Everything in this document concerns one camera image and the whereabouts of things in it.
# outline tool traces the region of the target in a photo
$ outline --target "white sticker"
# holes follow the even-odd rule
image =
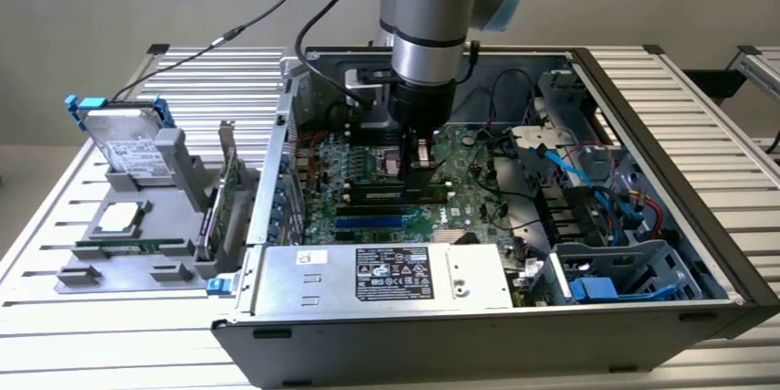
[[[327,250],[299,250],[294,258],[295,265],[315,265],[327,263]]]
[[[170,176],[162,156],[151,139],[106,142],[111,164],[133,178],[165,178]]]

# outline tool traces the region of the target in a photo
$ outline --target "sticker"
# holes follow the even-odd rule
[[[327,250],[299,250],[294,257],[295,265],[317,265],[327,263]]]
[[[354,251],[354,296],[359,301],[433,298],[427,248],[357,248]]]
[[[125,172],[133,178],[170,177],[165,160],[154,148],[151,139],[106,142],[106,148],[115,171]]]

